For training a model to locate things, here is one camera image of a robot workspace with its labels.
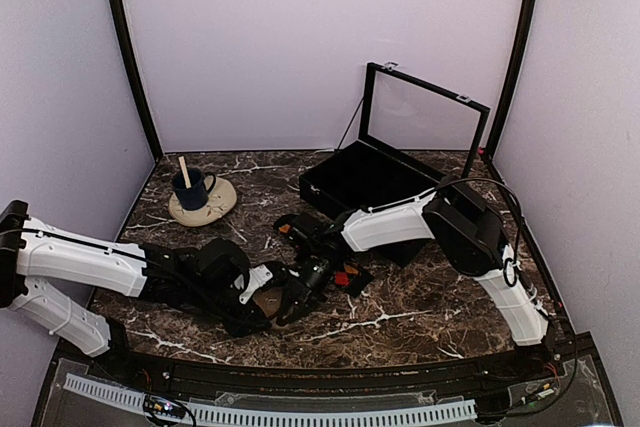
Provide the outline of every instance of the mug handle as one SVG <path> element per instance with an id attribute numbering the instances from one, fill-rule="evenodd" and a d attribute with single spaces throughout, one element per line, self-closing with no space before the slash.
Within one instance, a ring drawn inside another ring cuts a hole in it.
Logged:
<path id="1" fill-rule="evenodd" d="M 213 182 L 211 182 L 211 187 L 209 187 L 208 189 L 207 188 L 204 189 L 207 194 L 210 193 L 216 185 L 216 174 L 214 174 L 213 172 L 205 172 L 203 174 L 203 178 L 204 178 L 203 183 L 207 180 L 207 177 L 209 176 L 213 177 Z"/>

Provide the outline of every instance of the open lid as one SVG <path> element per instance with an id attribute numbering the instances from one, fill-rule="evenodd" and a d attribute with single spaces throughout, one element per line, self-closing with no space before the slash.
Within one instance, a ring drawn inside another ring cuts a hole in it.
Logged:
<path id="1" fill-rule="evenodd" d="M 397 161 L 412 167 L 413 169 L 417 169 L 429 177 L 432 177 L 434 181 L 439 181 L 442 177 L 442 173 L 437 171 L 436 169 L 432 169 L 429 166 L 425 166 L 422 162 L 410 157 L 409 155 L 401 152 L 396 147 L 389 145 L 388 143 L 380 140 L 379 138 L 374 137 L 371 134 L 371 112 L 373 106 L 373 98 L 374 98 L 374 86 L 376 82 L 376 77 L 378 75 L 384 75 L 393 77 L 400 81 L 406 82 L 408 84 L 414 85 L 416 87 L 426 89 L 434 94 L 442 96 L 443 98 L 449 99 L 453 102 L 447 102 L 452 107 L 457 108 L 461 106 L 466 109 L 471 109 L 478 113 L 478 122 L 475 126 L 475 133 L 473 138 L 470 140 L 469 147 L 469 155 L 464 164 L 464 168 L 460 177 L 468 177 L 471 172 L 471 167 L 473 166 L 473 161 L 476 158 L 478 153 L 478 147 L 480 146 L 480 140 L 482 138 L 482 134 L 484 132 L 484 128 L 487 124 L 487 120 L 489 118 L 489 108 L 479 104 L 471 100 L 469 97 L 464 95 L 459 95 L 450 90 L 444 89 L 434 84 L 430 84 L 429 82 L 425 82 L 424 80 L 417 79 L 416 77 L 412 77 L 410 75 L 404 74 L 402 72 L 398 72 L 394 70 L 396 64 L 388 63 L 383 65 L 379 65 L 373 62 L 369 62 L 367 64 L 367 73 L 364 84 L 364 97 L 362 104 L 362 114 L 360 117 L 360 130 L 358 132 L 358 140 L 368 144 L 369 146 L 385 153 L 396 159 Z"/>

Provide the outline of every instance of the lavender wall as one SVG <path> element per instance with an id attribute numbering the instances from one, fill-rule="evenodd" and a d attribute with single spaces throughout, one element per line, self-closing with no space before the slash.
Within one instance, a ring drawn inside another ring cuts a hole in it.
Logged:
<path id="1" fill-rule="evenodd" d="M 335 147 L 362 96 L 368 61 L 399 62 L 404 72 L 495 106 L 521 2 L 126 1 L 167 151 Z M 419 97 L 391 94 L 390 112 L 413 113 L 406 128 L 424 139 L 419 147 L 469 146 L 474 116 L 420 115 Z"/>
<path id="2" fill-rule="evenodd" d="M 640 425 L 640 0 L 538 0 L 497 155 Z"/>
<path id="3" fill-rule="evenodd" d="M 113 239 L 153 161 L 108 0 L 0 0 L 0 59 L 0 208 Z M 56 339 L 8 311 L 0 339 L 0 424 L 27 426 Z"/>

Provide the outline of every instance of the brown marble tabletop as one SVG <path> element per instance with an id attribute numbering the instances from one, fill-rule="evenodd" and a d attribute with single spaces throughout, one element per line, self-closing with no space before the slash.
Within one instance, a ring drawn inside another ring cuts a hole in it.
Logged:
<path id="1" fill-rule="evenodd" d="M 253 265 L 266 260 L 292 263 L 293 249 L 274 235 L 281 215 L 315 213 L 298 195 L 298 176 L 327 157 L 308 151 L 185 154 L 190 166 L 216 172 L 233 183 L 238 204 L 226 217 L 188 228 L 167 211 L 177 155 L 167 155 L 145 186 L 120 240 L 167 247 L 201 247 L 215 237 L 236 242 Z M 460 172 L 458 152 L 412 152 L 447 173 Z M 472 176 L 488 177 L 477 160 Z M 515 224 L 500 193 L 489 184 L 474 187 Z M 522 267 L 537 285 L 547 310 L 552 303 L 524 242 Z M 373 253 L 360 263 L 375 280 L 357 299 L 330 287 L 328 301 L 282 331 L 245 338 L 229 336 L 207 318 L 187 315 L 99 289 L 91 309 L 122 322 L 134 350 L 171 358 L 253 367 L 362 368 L 477 357 L 512 349 L 509 328 L 485 291 L 458 275 L 435 242 L 401 269 Z"/>

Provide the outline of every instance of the black case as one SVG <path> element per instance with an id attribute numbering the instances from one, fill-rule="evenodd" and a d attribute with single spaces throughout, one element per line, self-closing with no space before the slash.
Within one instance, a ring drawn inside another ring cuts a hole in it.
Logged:
<path id="1" fill-rule="evenodd" d="M 455 94 L 375 63 L 367 64 L 358 139 L 300 176 L 300 197 L 331 219 L 360 207 L 375 207 L 405 199 L 434 187 L 444 173 L 400 152 L 369 135 L 371 104 L 377 75 L 389 75 L 454 100 L 479 113 L 462 177 L 471 171 L 489 109 Z M 378 247 L 376 250 L 404 267 L 418 254 L 425 240 L 412 240 Z"/>

